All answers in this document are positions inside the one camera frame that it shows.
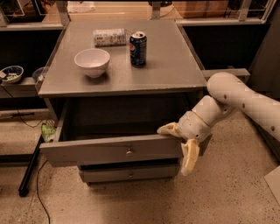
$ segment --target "drawer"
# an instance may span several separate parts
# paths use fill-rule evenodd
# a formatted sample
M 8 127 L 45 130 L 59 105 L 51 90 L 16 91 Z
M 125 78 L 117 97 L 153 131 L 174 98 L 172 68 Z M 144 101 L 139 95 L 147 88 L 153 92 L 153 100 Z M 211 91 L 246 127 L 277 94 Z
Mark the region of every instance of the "drawer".
M 157 129 L 179 119 L 186 105 L 183 94 L 71 98 L 55 141 L 40 149 L 52 166 L 182 158 L 181 139 Z
M 133 179 L 171 178 L 178 174 L 179 164 L 126 165 L 123 168 L 80 170 L 85 183 L 123 181 Z

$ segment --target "floor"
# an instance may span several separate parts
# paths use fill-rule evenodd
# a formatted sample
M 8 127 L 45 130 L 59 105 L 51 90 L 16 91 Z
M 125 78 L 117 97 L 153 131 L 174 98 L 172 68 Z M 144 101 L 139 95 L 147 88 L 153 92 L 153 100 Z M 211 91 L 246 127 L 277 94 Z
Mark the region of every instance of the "floor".
M 47 113 L 24 116 L 36 126 Z M 31 153 L 40 125 L 18 118 L 0 120 L 0 153 Z M 0 223 L 48 223 L 36 194 L 39 156 L 21 198 L 25 166 L 0 166 Z M 279 166 L 251 121 L 235 112 L 213 127 L 213 137 L 187 177 L 88 186 L 76 167 L 52 168 L 38 176 L 38 193 L 51 223 L 280 223 L 277 204 L 264 176 Z

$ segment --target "drawer knob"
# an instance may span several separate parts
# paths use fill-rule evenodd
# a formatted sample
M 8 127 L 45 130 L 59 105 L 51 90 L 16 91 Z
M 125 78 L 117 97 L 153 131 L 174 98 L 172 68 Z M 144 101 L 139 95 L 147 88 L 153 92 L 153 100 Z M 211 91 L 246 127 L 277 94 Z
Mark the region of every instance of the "drawer knob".
M 131 157 L 133 155 L 133 150 L 131 148 L 129 148 L 127 151 L 126 151 L 126 156 L 127 157 Z

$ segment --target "dark blue can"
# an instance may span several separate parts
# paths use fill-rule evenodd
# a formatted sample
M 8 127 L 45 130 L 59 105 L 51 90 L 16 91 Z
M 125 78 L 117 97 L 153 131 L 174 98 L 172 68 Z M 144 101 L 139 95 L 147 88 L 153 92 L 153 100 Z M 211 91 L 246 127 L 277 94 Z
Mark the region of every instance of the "dark blue can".
M 130 62 L 134 67 L 146 64 L 147 37 L 143 31 L 136 31 L 129 38 Z

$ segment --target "robotic arm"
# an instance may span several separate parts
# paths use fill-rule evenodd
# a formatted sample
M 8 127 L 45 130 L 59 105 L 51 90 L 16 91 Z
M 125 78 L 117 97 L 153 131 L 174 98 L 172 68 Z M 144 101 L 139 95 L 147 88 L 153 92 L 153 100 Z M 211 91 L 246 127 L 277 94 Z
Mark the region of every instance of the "robotic arm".
M 182 137 L 184 158 L 181 172 L 187 175 L 193 170 L 200 148 L 210 134 L 211 128 L 227 117 L 234 109 L 239 109 L 280 141 L 280 102 L 258 94 L 248 88 L 231 73 L 216 73 L 208 83 L 209 95 L 187 111 L 178 123 L 169 123 L 157 130 L 158 134 L 171 134 Z

